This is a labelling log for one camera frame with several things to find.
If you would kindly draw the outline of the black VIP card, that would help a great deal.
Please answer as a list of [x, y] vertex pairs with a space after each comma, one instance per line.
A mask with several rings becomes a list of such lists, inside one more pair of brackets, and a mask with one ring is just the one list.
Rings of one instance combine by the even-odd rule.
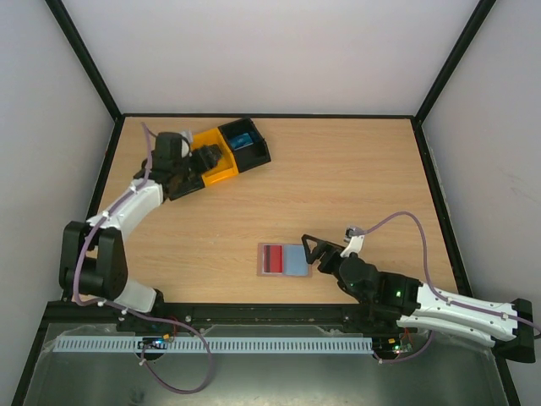
[[210, 166], [216, 167], [219, 161], [222, 159], [223, 155], [220, 149], [220, 146], [217, 144], [209, 146], [210, 154]]

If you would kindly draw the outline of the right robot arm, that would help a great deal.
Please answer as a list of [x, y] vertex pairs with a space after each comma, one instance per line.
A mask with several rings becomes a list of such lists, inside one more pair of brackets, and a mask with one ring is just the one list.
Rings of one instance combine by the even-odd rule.
[[345, 237], [347, 246], [301, 237], [305, 259], [332, 275], [338, 288], [368, 308], [370, 325], [381, 332], [396, 325], [466, 338], [491, 348], [504, 359], [536, 361], [531, 303], [483, 301], [434, 288], [400, 273], [383, 272], [360, 256], [364, 236]]

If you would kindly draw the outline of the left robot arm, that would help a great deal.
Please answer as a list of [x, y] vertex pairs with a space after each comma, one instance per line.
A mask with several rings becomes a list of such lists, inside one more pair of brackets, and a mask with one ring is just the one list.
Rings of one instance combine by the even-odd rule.
[[159, 293], [129, 277], [124, 243], [166, 200], [203, 188], [204, 175], [225, 159], [218, 142], [196, 145], [189, 132], [144, 134], [146, 157], [128, 188], [102, 212], [63, 231], [59, 283], [77, 305], [151, 312]]

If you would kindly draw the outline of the blue card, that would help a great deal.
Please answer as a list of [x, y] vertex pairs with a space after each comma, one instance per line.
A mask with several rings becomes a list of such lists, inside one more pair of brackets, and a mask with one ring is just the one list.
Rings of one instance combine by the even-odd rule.
[[254, 143], [251, 134], [248, 132], [238, 134], [232, 137], [229, 142], [233, 151], [243, 149]]

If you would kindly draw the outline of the yellow bin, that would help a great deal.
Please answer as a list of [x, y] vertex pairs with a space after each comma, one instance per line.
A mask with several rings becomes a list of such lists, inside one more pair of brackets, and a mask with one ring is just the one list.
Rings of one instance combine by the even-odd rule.
[[218, 128], [209, 129], [194, 136], [192, 150], [203, 145], [218, 144], [222, 152], [222, 159], [218, 165], [206, 173], [199, 173], [202, 176], [205, 187], [216, 184], [225, 179], [232, 178], [239, 174], [237, 165], [234, 161], [233, 154], [226, 144], [221, 132]]

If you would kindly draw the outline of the black bin left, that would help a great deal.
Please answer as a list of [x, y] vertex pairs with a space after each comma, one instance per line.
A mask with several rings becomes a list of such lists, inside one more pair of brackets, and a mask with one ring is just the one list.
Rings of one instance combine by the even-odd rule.
[[192, 170], [171, 175], [162, 186], [164, 199], [170, 201], [177, 200], [205, 187], [202, 176]]

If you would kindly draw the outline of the black bin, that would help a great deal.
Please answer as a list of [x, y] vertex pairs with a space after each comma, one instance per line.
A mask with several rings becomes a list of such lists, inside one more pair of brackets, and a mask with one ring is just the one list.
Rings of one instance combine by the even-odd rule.
[[162, 186], [164, 199], [170, 201], [177, 200], [205, 187], [202, 176], [192, 170], [171, 175]]
[[251, 118], [240, 118], [218, 127], [240, 173], [271, 162], [265, 138]]

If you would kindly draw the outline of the black bin right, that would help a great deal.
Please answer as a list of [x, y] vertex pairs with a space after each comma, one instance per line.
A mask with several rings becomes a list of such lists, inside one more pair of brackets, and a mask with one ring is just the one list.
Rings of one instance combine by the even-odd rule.
[[218, 127], [240, 173], [271, 162], [265, 138], [251, 118], [240, 118]]

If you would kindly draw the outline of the black aluminium frame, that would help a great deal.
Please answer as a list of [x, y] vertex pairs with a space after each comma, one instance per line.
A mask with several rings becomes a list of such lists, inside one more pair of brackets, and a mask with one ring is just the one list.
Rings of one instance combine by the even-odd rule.
[[[418, 144], [418, 151], [423, 164], [429, 190], [433, 200], [435, 213], [439, 221], [440, 229], [443, 233], [443, 239], [447, 249], [447, 254], [451, 260], [451, 269], [458, 287], [465, 294], [472, 292], [468, 281], [466, 269], [462, 262], [462, 256], [456, 241], [456, 235], [451, 225], [451, 218], [448, 212], [448, 205], [444, 197], [444, 190], [441, 187], [440, 180], [437, 178], [433, 157], [430, 155], [426, 136], [423, 131], [423, 123], [431, 113], [434, 105], [440, 98], [441, 93], [447, 87], [447, 83], [460, 65], [467, 49], [471, 46], [475, 36], [480, 31], [485, 20], [489, 17], [496, 1], [479, 1], [475, 5], [467, 23], [458, 36], [453, 48], [451, 49], [445, 63], [434, 83], [430, 86], [427, 96], [423, 99], [420, 108], [415, 114], [355, 114], [355, 113], [311, 113], [311, 112], [157, 112], [156, 118], [238, 118], [242, 116], [251, 116], [253, 118], [289, 118], [289, 119], [407, 119], [411, 122], [415, 140]], [[117, 144], [120, 138], [122, 126], [127, 118], [133, 117], [133, 112], [122, 113], [114, 101], [111, 92], [107, 88], [98, 67], [95, 64], [85, 42], [80, 35], [76, 24], [73, 22], [69, 11], [62, 1], [47, 1], [46, 6], [57, 26], [62, 31], [68, 41], [79, 63], [84, 69], [90, 82], [96, 89], [102, 103], [111, 115], [114, 122], [112, 133], [109, 138], [107, 148], [104, 150], [103, 161], [101, 164], [99, 176], [96, 180], [96, 186], [91, 196], [88, 212], [93, 212], [98, 205], [98, 199], [102, 197], [105, 189], [105, 181], [109, 175], [112, 165], [112, 159], [115, 155]]]

